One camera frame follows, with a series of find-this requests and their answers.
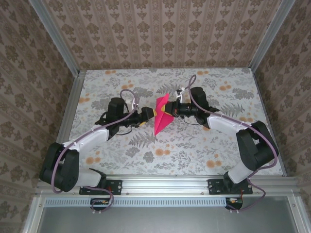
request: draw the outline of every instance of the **floral wallpaper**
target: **floral wallpaper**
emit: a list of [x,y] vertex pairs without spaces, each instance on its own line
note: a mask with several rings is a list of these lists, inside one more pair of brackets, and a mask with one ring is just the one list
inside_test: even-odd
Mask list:
[[281,0],[44,0],[80,69],[247,67]]
[[[188,85],[197,74],[194,86],[201,86],[210,106],[245,122],[267,123],[249,68],[173,68],[88,70],[80,95],[70,139],[89,130],[107,111],[112,97],[130,88],[139,97],[139,106],[156,107],[156,99],[170,94],[175,101],[176,89]],[[187,93],[184,97],[190,102]],[[124,98],[132,99],[124,93]],[[187,123],[196,124],[194,118]],[[239,160],[237,140],[217,130],[189,125],[180,118],[154,135],[154,119],[130,134],[116,135],[108,142],[80,156],[81,167],[106,174],[130,175],[223,175]],[[129,132],[121,127],[119,134]],[[259,174],[283,174],[280,164]]]
[[311,216],[311,1],[296,0],[256,70],[289,175]]
[[27,218],[73,76],[27,0],[0,1],[0,232]]

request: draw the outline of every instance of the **table surface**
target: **table surface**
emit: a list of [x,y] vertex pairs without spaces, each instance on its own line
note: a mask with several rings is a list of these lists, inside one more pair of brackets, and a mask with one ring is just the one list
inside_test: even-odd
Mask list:
[[[173,68],[88,70],[72,125],[70,139],[89,130],[108,108],[112,97],[122,89],[133,90],[140,98],[139,106],[155,108],[156,99],[188,85],[196,74],[194,86],[201,86],[210,106],[245,122],[267,119],[258,90],[248,68]],[[124,93],[125,98],[132,98]],[[196,123],[194,118],[186,118]],[[129,128],[120,130],[125,133]],[[114,136],[97,146],[80,166],[95,168],[106,174],[143,175],[217,175],[224,174],[240,159],[236,138],[200,125],[189,125],[176,118],[162,132],[154,135],[154,120],[133,129],[124,136]],[[258,174],[281,175],[278,162]]]

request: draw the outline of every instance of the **wire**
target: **wire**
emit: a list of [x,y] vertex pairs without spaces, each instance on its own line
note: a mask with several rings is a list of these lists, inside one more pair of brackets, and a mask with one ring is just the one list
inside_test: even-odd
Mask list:
[[185,117],[184,117],[184,122],[185,122],[186,124],[189,124],[189,125],[199,125],[199,124],[191,124],[191,123],[189,123],[189,122],[186,122],[186,121],[185,121]]
[[251,205],[249,205],[249,206],[247,206],[247,207],[245,207],[245,208],[242,208],[242,209],[240,209],[240,210],[236,210],[234,207],[228,205],[230,208],[236,210],[237,212],[238,212],[238,211],[240,212],[240,211],[248,210],[249,208],[251,208],[251,207],[253,207],[254,205],[256,205],[259,201],[261,201],[261,200],[266,196],[266,192],[265,192],[262,188],[260,188],[260,187],[258,187],[258,186],[256,186],[256,185],[254,185],[254,184],[249,180],[249,178],[251,178],[253,175],[255,175],[259,170],[272,168],[272,167],[274,167],[274,166],[277,164],[277,153],[276,153],[276,150],[274,149],[274,147],[273,147],[273,145],[271,144],[271,142],[269,142],[269,140],[268,140],[263,134],[261,134],[258,130],[254,129],[252,126],[250,126],[250,125],[248,125],[248,124],[245,124],[245,123],[242,122],[242,121],[239,121],[239,120],[236,120],[236,119],[234,119],[234,118],[231,118],[231,117],[229,117],[229,116],[221,115],[221,114],[218,114],[218,113],[213,113],[213,112],[210,112],[210,111],[208,111],[208,110],[202,108],[202,107],[195,101],[195,99],[194,99],[193,96],[192,96],[191,90],[190,90],[190,87],[194,84],[195,80],[196,80],[196,75],[194,74],[194,75],[192,75],[191,78],[189,79],[189,84],[188,84],[188,86],[187,86],[185,89],[187,89],[187,88],[189,89],[189,96],[190,96],[190,99],[191,99],[191,101],[192,101],[199,109],[201,109],[202,111],[204,111],[204,112],[206,112],[206,113],[209,113],[209,114],[211,114],[211,115],[215,115],[215,116],[218,116],[218,117],[223,117],[223,118],[228,119],[228,120],[230,120],[230,121],[232,121],[232,122],[234,122],[234,123],[238,123],[238,124],[241,124],[241,125],[243,125],[243,126],[249,128],[250,130],[252,130],[254,133],[256,133],[259,137],[261,137],[261,138],[267,143],[267,145],[270,147],[270,149],[271,149],[271,151],[272,151],[272,153],[273,153],[274,162],[273,162],[271,165],[258,168],[256,171],[254,171],[252,174],[250,174],[250,175],[248,176],[248,178],[247,178],[248,183],[249,183],[251,186],[254,186],[255,188],[257,188],[257,189],[259,189],[260,191],[262,191],[262,192],[263,192],[263,195],[262,195],[259,199],[257,199],[253,204],[251,204]]
[[[112,204],[113,204],[113,202],[114,202],[114,200],[115,200],[115,198],[114,198],[112,192],[110,192],[109,190],[104,189],[104,188],[93,188],[93,187],[90,187],[90,186],[86,186],[85,188],[90,189],[90,190],[95,190],[95,191],[104,191],[104,192],[106,192],[106,193],[108,193],[108,194],[110,195],[110,202],[109,202],[109,204],[106,206],[106,208],[104,208],[104,209],[102,210],[102,212],[107,211],[107,210],[112,206]],[[92,202],[92,204],[91,204],[91,209],[92,209],[92,211],[95,211],[95,210],[94,210],[94,203],[96,203],[96,202],[98,202],[98,201],[101,201],[101,200],[93,200],[93,202]]]
[[123,118],[121,118],[121,119],[119,119],[119,120],[116,120],[116,121],[111,122],[111,123],[109,123],[109,124],[106,124],[106,125],[104,125],[104,126],[100,126],[100,127],[96,128],[96,129],[89,130],[89,131],[86,132],[85,134],[83,134],[83,135],[81,135],[80,137],[78,137],[76,140],[72,141],[68,146],[66,146],[66,147],[62,150],[62,152],[60,153],[60,155],[58,156],[58,158],[57,158],[57,160],[56,160],[56,163],[55,163],[55,166],[54,166],[54,169],[53,169],[53,173],[52,173],[51,186],[52,186],[52,191],[53,191],[54,193],[61,193],[61,192],[62,192],[62,190],[59,190],[59,191],[58,191],[58,190],[55,189],[55,176],[56,176],[56,171],[57,171],[59,162],[62,160],[62,158],[63,158],[63,156],[65,155],[66,151],[67,151],[70,147],[72,147],[74,144],[76,144],[77,142],[81,141],[83,138],[89,136],[90,134],[92,134],[92,133],[94,133],[94,132],[96,132],[96,131],[98,131],[98,130],[102,130],[102,129],[106,128],[106,127],[109,127],[109,126],[111,126],[111,125],[114,125],[114,124],[117,124],[117,123],[119,123],[119,122],[122,122],[122,121],[124,121],[125,119],[128,119],[128,118],[134,113],[134,111],[136,110],[137,105],[138,105],[137,96],[136,96],[136,94],[135,94],[133,91],[131,91],[131,90],[129,90],[129,89],[124,89],[124,90],[122,90],[122,91],[120,92],[120,97],[121,97],[121,98],[122,98],[122,93],[123,93],[124,91],[130,92],[130,93],[134,96],[134,100],[135,100],[135,103],[136,103],[135,106],[134,106],[134,109],[133,109],[128,115],[126,115],[125,117],[123,117]]
[[131,130],[130,130],[129,132],[122,133],[122,134],[118,134],[118,133],[116,133],[116,135],[118,135],[118,136],[124,136],[124,135],[127,135],[127,134],[131,133],[131,132],[132,132],[132,130],[133,130],[133,128],[132,128],[132,126],[131,126]]

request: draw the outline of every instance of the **purple cable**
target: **purple cable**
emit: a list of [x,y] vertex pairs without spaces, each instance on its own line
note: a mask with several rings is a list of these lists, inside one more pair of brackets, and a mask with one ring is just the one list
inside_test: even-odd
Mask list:
[[[112,192],[110,192],[109,190],[104,189],[104,188],[93,188],[93,187],[90,187],[90,186],[86,186],[85,188],[90,189],[90,190],[95,190],[95,191],[104,191],[104,192],[106,192],[106,193],[108,193],[108,194],[110,195],[110,202],[109,202],[109,204],[106,206],[106,208],[104,208],[104,209],[102,210],[102,212],[107,211],[107,210],[112,206],[112,204],[113,204],[113,202],[114,202],[114,200],[115,200],[115,198],[114,198]],[[100,200],[94,200],[94,201],[92,202],[92,205],[91,205],[92,211],[95,211],[95,210],[94,210],[94,203],[96,203],[96,202],[98,202],[98,201],[100,201]]]
[[249,205],[249,206],[247,206],[247,207],[245,207],[245,208],[242,208],[242,209],[240,209],[240,210],[237,210],[237,211],[245,211],[245,210],[248,210],[249,208],[251,208],[251,207],[253,207],[254,205],[256,205],[259,201],[261,201],[261,200],[266,196],[266,192],[265,192],[262,188],[260,188],[260,187],[258,187],[258,186],[256,186],[256,185],[254,185],[254,184],[249,180],[249,178],[252,177],[253,175],[255,175],[259,170],[272,168],[272,167],[274,167],[274,166],[277,164],[277,154],[276,154],[276,150],[274,149],[273,145],[269,142],[269,140],[268,140],[264,135],[262,135],[258,130],[254,129],[254,128],[251,127],[250,125],[245,124],[244,122],[239,121],[239,120],[236,120],[236,119],[231,118],[231,117],[229,117],[229,116],[221,115],[221,114],[218,114],[218,113],[213,113],[213,112],[210,112],[210,111],[208,111],[208,110],[202,108],[202,107],[194,100],[194,98],[193,98],[193,96],[192,96],[192,94],[191,94],[190,87],[194,84],[195,80],[196,80],[196,75],[194,74],[194,75],[192,75],[191,78],[189,79],[189,85],[188,85],[185,89],[187,89],[187,88],[189,89],[190,99],[193,101],[193,103],[194,103],[199,109],[201,109],[202,111],[204,111],[204,112],[206,112],[206,113],[209,113],[209,114],[211,114],[211,115],[215,115],[215,116],[218,116],[218,117],[223,117],[223,118],[225,118],[225,119],[228,119],[228,120],[230,120],[230,121],[233,121],[233,122],[235,122],[235,123],[241,124],[241,125],[243,125],[243,126],[249,128],[249,129],[251,129],[251,130],[252,130],[253,132],[255,132],[258,136],[260,136],[260,137],[268,144],[268,146],[269,146],[270,149],[272,150],[272,153],[273,153],[273,156],[274,156],[274,162],[273,162],[273,164],[268,165],[268,166],[264,166],[264,167],[260,167],[259,169],[257,169],[256,171],[254,171],[252,174],[250,174],[250,175],[248,176],[248,178],[247,178],[247,181],[248,181],[248,183],[249,183],[251,186],[254,186],[255,188],[257,188],[257,189],[259,189],[260,191],[263,192],[263,195],[262,195],[259,199],[257,199],[253,204],[251,204],[251,205]]
[[56,160],[56,163],[55,163],[55,166],[54,166],[54,170],[53,170],[53,173],[52,173],[51,186],[52,186],[52,190],[53,190],[54,193],[61,193],[61,192],[62,192],[62,190],[57,191],[57,190],[55,189],[55,175],[56,175],[56,171],[57,171],[57,167],[58,167],[58,165],[59,165],[59,162],[60,162],[61,159],[63,158],[63,156],[64,156],[64,154],[66,153],[66,151],[67,151],[70,147],[72,147],[75,143],[79,142],[80,140],[82,140],[82,139],[85,138],[86,136],[90,135],[91,133],[96,132],[96,131],[101,130],[101,129],[104,129],[104,128],[106,128],[106,127],[109,127],[109,126],[111,126],[111,125],[117,124],[117,123],[119,123],[119,122],[121,122],[121,121],[123,121],[123,120],[125,120],[125,119],[128,119],[128,118],[131,116],[131,114],[134,113],[134,111],[136,110],[137,105],[138,105],[138,99],[137,99],[137,97],[136,97],[136,94],[135,94],[133,91],[129,90],[129,89],[124,89],[124,90],[122,90],[122,91],[120,92],[120,97],[121,97],[121,98],[122,98],[122,92],[124,92],[124,91],[130,92],[130,93],[132,93],[132,95],[134,96],[134,100],[135,100],[134,109],[133,109],[128,115],[126,115],[125,117],[123,117],[123,118],[120,119],[120,120],[116,120],[116,121],[111,122],[111,123],[109,123],[109,124],[106,124],[106,125],[104,125],[104,126],[98,127],[98,128],[96,128],[96,129],[94,129],[94,130],[90,130],[90,131],[86,132],[85,134],[83,134],[83,135],[81,135],[80,137],[78,137],[76,140],[74,140],[73,142],[71,142],[68,146],[66,146],[66,147],[62,150],[62,152],[60,153],[59,157],[58,157],[57,160]]

